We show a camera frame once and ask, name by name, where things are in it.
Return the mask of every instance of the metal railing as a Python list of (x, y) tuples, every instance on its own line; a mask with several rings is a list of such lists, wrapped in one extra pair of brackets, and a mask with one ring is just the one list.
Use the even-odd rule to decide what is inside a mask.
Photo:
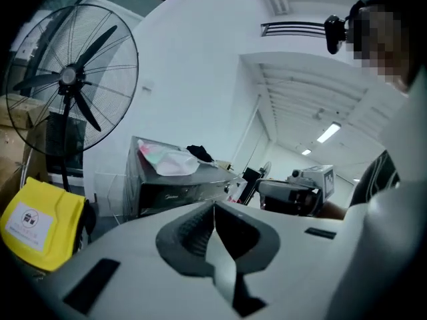
[(305, 21), (280, 21), (261, 24), (261, 37), (272, 35), (303, 35), (306, 37), (325, 38), (325, 29), (321, 23)]

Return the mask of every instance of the yellow bag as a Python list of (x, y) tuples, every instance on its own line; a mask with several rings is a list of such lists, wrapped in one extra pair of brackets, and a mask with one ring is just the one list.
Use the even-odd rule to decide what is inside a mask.
[(1, 237), (26, 263), (54, 271), (73, 255), (84, 205), (85, 197), (29, 177), (1, 216)]

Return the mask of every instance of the ceiling light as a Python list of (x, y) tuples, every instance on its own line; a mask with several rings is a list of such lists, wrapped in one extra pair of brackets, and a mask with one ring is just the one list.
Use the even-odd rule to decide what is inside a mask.
[(318, 138), (318, 141), (320, 143), (325, 142), (326, 140), (328, 140), (333, 134), (335, 134), (337, 131), (339, 131), (341, 128), (341, 125), (339, 123), (336, 122), (332, 122), (332, 124), (330, 125), (330, 127), (322, 134), (322, 136), (320, 136)]

